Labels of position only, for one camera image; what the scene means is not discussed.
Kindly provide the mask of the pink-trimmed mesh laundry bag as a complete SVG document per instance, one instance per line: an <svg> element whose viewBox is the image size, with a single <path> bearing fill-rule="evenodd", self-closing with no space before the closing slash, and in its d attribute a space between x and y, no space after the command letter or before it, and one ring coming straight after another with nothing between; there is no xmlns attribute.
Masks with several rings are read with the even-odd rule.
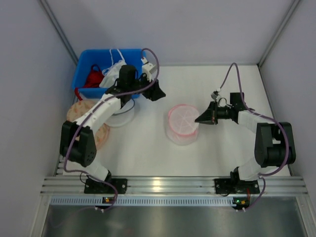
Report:
<svg viewBox="0 0 316 237"><path fill-rule="evenodd" d="M175 144L185 146L198 137L199 124L195 120L200 113L195 106L178 104L167 115L166 135Z"/></svg>

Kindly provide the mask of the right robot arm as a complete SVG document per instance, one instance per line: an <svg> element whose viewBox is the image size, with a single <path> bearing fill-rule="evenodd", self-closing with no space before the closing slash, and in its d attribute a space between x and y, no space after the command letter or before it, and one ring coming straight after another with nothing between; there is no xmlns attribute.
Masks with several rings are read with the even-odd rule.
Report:
<svg viewBox="0 0 316 237"><path fill-rule="evenodd" d="M231 93L230 104L222 107L220 100L216 98L217 95L218 92L213 93L213 101L206 111L195 119L195 122L217 125L220 119L230 119L255 134L254 157L230 173L232 184L254 181L261 175L269 176L270 168L276 168L273 171L275 174L284 166L296 161L290 123L278 122L247 108L244 103L244 93Z"/></svg>

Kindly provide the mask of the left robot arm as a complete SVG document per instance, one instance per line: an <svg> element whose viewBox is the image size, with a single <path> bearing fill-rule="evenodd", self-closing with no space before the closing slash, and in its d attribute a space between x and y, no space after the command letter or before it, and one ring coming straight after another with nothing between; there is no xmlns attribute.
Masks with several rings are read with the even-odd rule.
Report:
<svg viewBox="0 0 316 237"><path fill-rule="evenodd" d="M98 182L106 182L110 171L98 159L94 136L115 112L129 102L134 94L156 101L166 96L158 82L159 65L145 63L141 75L132 65L123 65L118 78L101 99L83 116L62 125L60 155L65 159L64 171L82 172Z"/></svg>

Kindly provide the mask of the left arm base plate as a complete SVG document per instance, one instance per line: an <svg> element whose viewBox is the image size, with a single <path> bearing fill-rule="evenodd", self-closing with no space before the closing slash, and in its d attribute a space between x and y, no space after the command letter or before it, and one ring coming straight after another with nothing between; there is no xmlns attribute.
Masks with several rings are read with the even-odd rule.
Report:
<svg viewBox="0 0 316 237"><path fill-rule="evenodd" d="M112 178L110 184L116 188L118 194L126 193L127 179ZM109 185L87 178L83 192L85 194L114 194L115 190Z"/></svg>

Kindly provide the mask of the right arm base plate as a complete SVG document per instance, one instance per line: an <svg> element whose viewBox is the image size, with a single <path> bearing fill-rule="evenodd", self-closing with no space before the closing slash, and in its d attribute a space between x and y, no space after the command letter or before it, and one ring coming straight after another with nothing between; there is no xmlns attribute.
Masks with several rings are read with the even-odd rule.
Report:
<svg viewBox="0 0 316 237"><path fill-rule="evenodd" d="M230 194L259 194L260 188L258 181L241 181L232 178L214 179L215 193L222 196Z"/></svg>

